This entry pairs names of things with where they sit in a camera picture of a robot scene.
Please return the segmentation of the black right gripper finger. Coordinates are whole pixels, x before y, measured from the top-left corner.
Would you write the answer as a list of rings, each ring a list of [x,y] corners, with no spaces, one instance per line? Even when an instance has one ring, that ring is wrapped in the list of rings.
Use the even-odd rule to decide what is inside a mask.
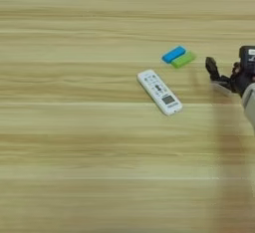
[[[216,66],[216,61],[212,57],[207,57],[205,59],[205,68],[209,73],[211,81],[218,81],[220,79],[220,75]]]

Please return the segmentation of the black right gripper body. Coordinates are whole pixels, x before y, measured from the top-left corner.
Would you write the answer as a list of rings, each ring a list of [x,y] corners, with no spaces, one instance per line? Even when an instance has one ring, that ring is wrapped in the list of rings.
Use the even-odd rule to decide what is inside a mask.
[[[245,69],[240,63],[233,65],[230,77],[221,76],[218,85],[227,89],[231,93],[243,96],[249,85],[255,83],[255,66],[251,69]]]

